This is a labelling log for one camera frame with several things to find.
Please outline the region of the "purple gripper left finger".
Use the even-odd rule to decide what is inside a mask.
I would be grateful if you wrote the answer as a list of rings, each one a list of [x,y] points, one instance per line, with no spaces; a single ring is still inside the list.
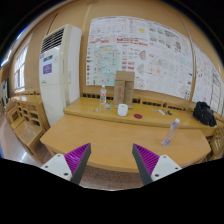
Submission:
[[[78,185],[90,154],[91,144],[87,143],[65,155],[56,154],[42,166],[42,169]]]

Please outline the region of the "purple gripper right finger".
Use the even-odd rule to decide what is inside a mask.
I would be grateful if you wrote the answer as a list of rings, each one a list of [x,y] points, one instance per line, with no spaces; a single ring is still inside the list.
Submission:
[[[143,185],[148,185],[181,170],[181,167],[168,155],[159,156],[137,144],[133,145],[132,154]]]

